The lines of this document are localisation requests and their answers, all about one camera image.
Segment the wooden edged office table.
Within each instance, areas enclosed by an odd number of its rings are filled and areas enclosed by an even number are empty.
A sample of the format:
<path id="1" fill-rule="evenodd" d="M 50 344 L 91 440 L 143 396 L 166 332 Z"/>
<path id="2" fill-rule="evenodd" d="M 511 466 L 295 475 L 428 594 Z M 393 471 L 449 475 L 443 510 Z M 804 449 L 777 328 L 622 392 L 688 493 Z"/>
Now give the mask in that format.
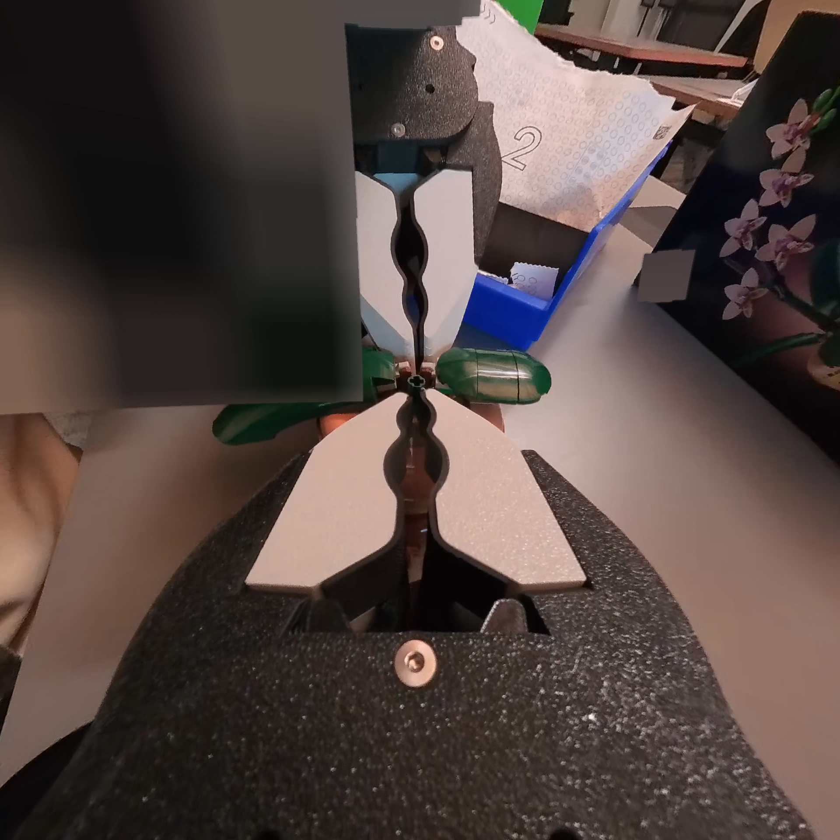
<path id="1" fill-rule="evenodd" d="M 694 106 L 714 118 L 735 119 L 749 96 L 752 83 L 743 80 L 646 77 L 661 95 L 672 97 L 678 109 Z"/>
<path id="2" fill-rule="evenodd" d="M 744 70 L 750 59 L 657 40 L 629 38 L 621 40 L 601 34 L 576 32 L 568 26 L 538 24 L 535 37 L 562 56 L 572 56 L 584 49 L 597 54 L 596 63 L 603 69 L 639 73 L 642 66 L 666 68 L 711 68 L 714 71 Z"/>

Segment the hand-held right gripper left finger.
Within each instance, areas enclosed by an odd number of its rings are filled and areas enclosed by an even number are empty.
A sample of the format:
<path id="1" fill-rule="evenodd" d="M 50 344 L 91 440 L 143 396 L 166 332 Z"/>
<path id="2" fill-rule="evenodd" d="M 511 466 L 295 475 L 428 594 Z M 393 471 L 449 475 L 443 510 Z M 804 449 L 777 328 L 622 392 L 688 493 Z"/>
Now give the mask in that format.
<path id="1" fill-rule="evenodd" d="M 314 593 L 394 538 L 397 498 L 385 457 L 401 435 L 397 416 L 410 404 L 396 393 L 315 446 L 246 576 L 248 587 Z"/>

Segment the orchid lego set box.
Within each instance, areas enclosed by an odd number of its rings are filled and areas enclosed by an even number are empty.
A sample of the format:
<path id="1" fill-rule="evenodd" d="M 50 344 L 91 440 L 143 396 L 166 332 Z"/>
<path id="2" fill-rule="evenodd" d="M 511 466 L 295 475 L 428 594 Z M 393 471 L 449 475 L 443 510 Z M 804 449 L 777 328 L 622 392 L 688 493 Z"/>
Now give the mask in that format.
<path id="1" fill-rule="evenodd" d="M 658 305 L 754 384 L 838 392 L 838 14 L 799 14 L 654 251 L 691 254 Z"/>

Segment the green board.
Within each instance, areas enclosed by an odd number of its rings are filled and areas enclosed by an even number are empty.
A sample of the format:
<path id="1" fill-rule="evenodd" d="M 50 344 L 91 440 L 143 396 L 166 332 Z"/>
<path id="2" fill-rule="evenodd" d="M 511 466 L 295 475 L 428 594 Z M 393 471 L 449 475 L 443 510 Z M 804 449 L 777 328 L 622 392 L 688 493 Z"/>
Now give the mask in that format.
<path id="1" fill-rule="evenodd" d="M 539 23 L 539 17 L 542 12 L 543 1 L 508 1 L 501 0 L 495 3 L 502 7 L 513 19 L 515 19 L 520 26 L 525 28 L 531 35 Z"/>

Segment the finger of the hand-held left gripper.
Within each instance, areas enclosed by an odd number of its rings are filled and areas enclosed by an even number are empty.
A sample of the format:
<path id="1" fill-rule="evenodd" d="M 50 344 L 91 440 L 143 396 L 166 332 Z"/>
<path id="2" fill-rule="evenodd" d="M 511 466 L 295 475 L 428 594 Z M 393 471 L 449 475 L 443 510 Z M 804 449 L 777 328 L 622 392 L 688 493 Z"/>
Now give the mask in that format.
<path id="1" fill-rule="evenodd" d="M 404 309 L 406 279 L 394 251 L 400 223 L 397 196 L 362 172 L 354 179 L 362 323 L 378 348 L 398 360 L 411 360 L 414 330 Z"/>
<path id="2" fill-rule="evenodd" d="M 427 360 L 455 342 L 475 283 L 472 184 L 471 171 L 445 169 L 421 182 L 413 195 L 414 219 L 426 246 L 421 285 Z"/>

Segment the large white paper bag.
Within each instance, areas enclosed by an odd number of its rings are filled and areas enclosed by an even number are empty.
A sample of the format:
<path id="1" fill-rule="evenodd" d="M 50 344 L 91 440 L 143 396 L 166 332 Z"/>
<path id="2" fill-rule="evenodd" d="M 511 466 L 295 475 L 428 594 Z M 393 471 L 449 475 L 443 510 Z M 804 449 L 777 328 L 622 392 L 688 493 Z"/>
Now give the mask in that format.
<path id="1" fill-rule="evenodd" d="M 673 110 L 645 79 L 562 59 L 495 2 L 457 27 L 476 57 L 479 98 L 494 105 L 500 201 L 590 232 L 673 139 Z"/>

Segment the small torn white paper bag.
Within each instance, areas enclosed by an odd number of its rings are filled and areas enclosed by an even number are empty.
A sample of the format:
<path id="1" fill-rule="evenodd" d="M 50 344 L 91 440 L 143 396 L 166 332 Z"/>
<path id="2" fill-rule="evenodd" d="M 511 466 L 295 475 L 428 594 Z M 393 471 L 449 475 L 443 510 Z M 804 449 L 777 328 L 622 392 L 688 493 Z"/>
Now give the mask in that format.
<path id="1" fill-rule="evenodd" d="M 542 301 L 553 298 L 558 283 L 559 269 L 516 262 L 510 271 L 510 286 Z"/>

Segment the blue plastic bin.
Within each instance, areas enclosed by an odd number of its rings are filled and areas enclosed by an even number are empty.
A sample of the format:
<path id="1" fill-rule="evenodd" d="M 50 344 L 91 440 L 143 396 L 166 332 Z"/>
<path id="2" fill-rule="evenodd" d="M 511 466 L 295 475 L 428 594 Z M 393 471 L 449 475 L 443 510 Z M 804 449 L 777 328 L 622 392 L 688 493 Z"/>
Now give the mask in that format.
<path id="1" fill-rule="evenodd" d="M 514 206 L 497 206 L 485 252 L 465 311 L 464 322 L 519 349 L 541 337 L 574 283 L 600 255 L 642 185 L 670 154 L 670 141 L 636 179 L 617 205 L 590 232 L 554 222 Z M 514 263 L 558 268 L 553 298 L 542 301 L 510 286 Z"/>

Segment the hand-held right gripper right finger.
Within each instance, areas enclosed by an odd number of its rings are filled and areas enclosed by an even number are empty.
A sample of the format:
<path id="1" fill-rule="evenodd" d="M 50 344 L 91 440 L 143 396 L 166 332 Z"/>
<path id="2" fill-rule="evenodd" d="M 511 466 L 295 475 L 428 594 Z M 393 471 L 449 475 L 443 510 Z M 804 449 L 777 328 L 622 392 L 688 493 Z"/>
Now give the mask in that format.
<path id="1" fill-rule="evenodd" d="M 431 434 L 442 452 L 436 534 L 523 592 L 581 587 L 585 573 L 521 450 L 486 419 L 434 391 Z"/>

